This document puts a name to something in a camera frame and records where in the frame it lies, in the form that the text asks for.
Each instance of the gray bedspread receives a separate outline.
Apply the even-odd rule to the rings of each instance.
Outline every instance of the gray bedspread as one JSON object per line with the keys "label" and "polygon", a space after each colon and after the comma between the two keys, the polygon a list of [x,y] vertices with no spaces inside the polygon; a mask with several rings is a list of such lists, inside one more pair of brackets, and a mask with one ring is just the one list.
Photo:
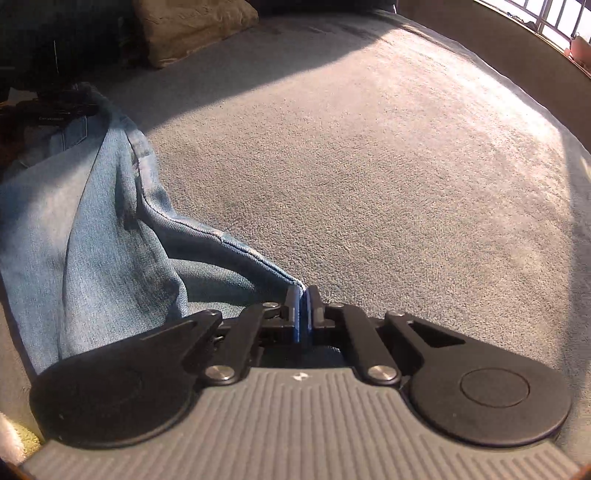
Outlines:
{"label": "gray bedspread", "polygon": [[457,43],[402,17],[283,17],[99,89],[175,208],[331,300],[395,307],[568,377],[591,459],[591,156]]}

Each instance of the gray ribbed panel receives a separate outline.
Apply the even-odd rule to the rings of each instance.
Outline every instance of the gray ribbed panel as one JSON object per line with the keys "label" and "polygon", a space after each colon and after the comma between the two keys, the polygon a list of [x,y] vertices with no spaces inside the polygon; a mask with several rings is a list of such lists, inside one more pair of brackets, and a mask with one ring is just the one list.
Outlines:
{"label": "gray ribbed panel", "polygon": [[24,468],[38,480],[550,480],[577,471],[550,442],[501,451],[443,438],[396,390],[348,368],[299,373],[251,369],[245,381],[207,389],[155,439],[95,452],[49,442]]}

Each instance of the wall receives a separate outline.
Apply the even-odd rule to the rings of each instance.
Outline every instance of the wall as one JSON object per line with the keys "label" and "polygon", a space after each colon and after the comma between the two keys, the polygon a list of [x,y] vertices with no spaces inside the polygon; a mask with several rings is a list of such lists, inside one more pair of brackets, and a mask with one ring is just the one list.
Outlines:
{"label": "wall", "polygon": [[591,79],[540,36],[474,0],[400,0],[398,7],[510,78],[591,151]]}

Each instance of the window railing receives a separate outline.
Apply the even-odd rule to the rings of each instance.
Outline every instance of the window railing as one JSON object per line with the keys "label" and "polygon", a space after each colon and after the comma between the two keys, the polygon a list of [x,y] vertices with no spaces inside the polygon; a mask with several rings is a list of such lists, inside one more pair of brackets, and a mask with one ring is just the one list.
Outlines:
{"label": "window railing", "polygon": [[[483,1],[512,17],[520,17],[532,30],[562,48],[566,48],[570,40],[579,34],[582,21],[584,28],[581,35],[585,40],[589,40],[591,36],[591,11],[586,6],[589,3],[591,7],[591,0],[543,0],[541,4],[540,0]],[[570,24],[573,20],[574,25],[571,29]]]}

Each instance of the brown pillow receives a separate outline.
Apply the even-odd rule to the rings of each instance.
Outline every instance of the brown pillow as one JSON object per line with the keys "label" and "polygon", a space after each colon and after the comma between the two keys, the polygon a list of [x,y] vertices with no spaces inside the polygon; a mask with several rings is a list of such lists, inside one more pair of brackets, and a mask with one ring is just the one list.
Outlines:
{"label": "brown pillow", "polygon": [[258,22],[246,0],[134,0],[134,7],[159,68]]}

